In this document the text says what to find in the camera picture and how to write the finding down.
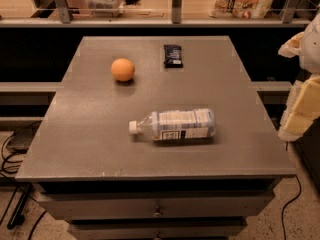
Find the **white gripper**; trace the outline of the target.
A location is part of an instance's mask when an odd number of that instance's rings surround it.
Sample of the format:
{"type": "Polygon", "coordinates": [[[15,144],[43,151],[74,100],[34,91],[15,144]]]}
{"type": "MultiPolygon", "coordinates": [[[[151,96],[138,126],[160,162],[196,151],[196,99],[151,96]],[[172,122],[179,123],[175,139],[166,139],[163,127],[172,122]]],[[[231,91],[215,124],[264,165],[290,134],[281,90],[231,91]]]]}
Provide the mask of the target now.
{"type": "MultiPolygon", "coordinates": [[[[306,27],[286,41],[278,54],[292,58],[299,56],[300,67],[312,74],[320,74],[320,14],[306,27]]],[[[296,141],[320,117],[320,76],[304,82],[296,80],[290,89],[286,109],[280,120],[278,136],[283,141],[296,141]]]]}

